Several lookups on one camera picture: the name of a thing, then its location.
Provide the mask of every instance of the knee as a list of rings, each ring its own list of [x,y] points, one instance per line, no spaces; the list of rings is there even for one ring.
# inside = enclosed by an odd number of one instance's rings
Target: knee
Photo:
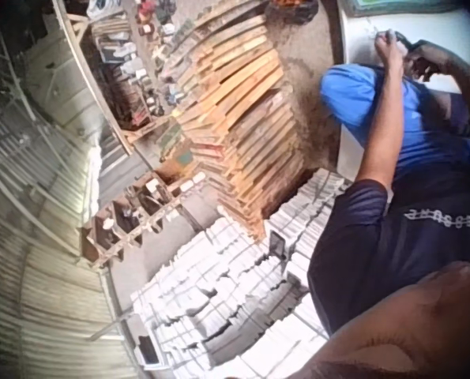
[[[344,81],[343,66],[333,66],[328,69],[319,82],[319,93],[321,98],[334,97],[342,89],[341,83]]]
[[[338,96],[349,96],[359,86],[373,84],[374,71],[359,65],[338,65],[328,69],[321,78],[319,94],[328,103]]]

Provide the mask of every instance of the white styrofoam block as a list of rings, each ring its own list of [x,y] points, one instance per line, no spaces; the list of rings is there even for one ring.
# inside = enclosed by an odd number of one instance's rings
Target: white styrofoam block
[[[267,377],[281,379],[301,370],[313,356],[313,354],[303,348],[307,344],[300,343],[294,346]]]
[[[278,366],[293,346],[291,341],[275,338],[269,330],[255,345],[240,356],[261,377],[268,377],[273,368]]]
[[[221,379],[224,377],[257,377],[255,372],[239,357],[232,359],[222,365],[216,366],[205,373],[205,379]]]
[[[289,278],[289,276],[293,276],[302,286],[308,288],[308,279],[306,277],[306,271],[303,271],[295,262],[290,261],[285,266],[285,277]]]
[[[304,187],[270,221],[284,229],[285,238],[295,239],[298,253],[291,256],[287,271],[294,267],[306,282],[307,254],[313,253],[334,197],[344,190],[344,180],[318,171]],[[197,374],[197,364],[189,363],[201,353],[191,350],[196,343],[204,344],[205,357],[221,364],[258,342],[265,331],[268,337],[295,343],[309,334],[307,330],[312,331],[310,338],[322,335],[311,299],[306,296],[299,303],[300,294],[283,281],[287,273],[282,273],[282,261],[268,256],[268,251],[268,238],[257,245],[239,224],[222,217],[182,246],[169,265],[132,294],[135,310],[147,320],[145,327],[154,332],[161,350],[171,354],[179,376]],[[195,316],[186,316],[194,312]],[[286,319],[285,328],[297,331],[290,336],[280,324]],[[275,367],[258,370],[272,377]]]

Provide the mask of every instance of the ground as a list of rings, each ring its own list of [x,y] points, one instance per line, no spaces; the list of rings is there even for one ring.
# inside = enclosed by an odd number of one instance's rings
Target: ground
[[[173,21],[178,27],[216,0],[176,2],[177,12]],[[301,26],[287,24],[279,14],[271,12],[267,26],[269,37],[284,65],[284,79],[293,88],[292,107],[306,143],[303,149],[308,157],[308,166],[334,170],[340,129],[327,118],[328,114],[318,98],[318,84],[330,66],[342,61],[337,2],[321,1],[315,18]],[[205,228],[219,216],[214,196],[208,188],[187,199],[185,206]],[[130,294],[147,283],[159,267],[172,259],[177,249],[193,236],[190,225],[179,217],[165,225],[160,234],[144,235],[144,245],[140,249],[126,251],[122,263],[113,263],[111,271],[123,310],[131,305]],[[138,317],[130,318],[128,325],[133,336],[145,332]]]

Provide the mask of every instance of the metal roof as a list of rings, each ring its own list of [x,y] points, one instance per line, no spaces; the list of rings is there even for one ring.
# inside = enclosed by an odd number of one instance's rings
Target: metal roof
[[[12,77],[8,61],[1,49]],[[119,332],[86,340],[115,312],[109,278],[79,258],[92,147],[47,122],[17,83],[0,78],[0,377],[136,377]]]

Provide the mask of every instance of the man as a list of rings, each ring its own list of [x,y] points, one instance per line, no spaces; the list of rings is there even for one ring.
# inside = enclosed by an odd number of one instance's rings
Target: man
[[[308,272],[331,338],[294,377],[470,377],[470,67],[419,45],[404,58],[388,31],[375,40],[384,70],[322,78],[322,99],[365,152]],[[452,75],[466,104],[404,69]]]

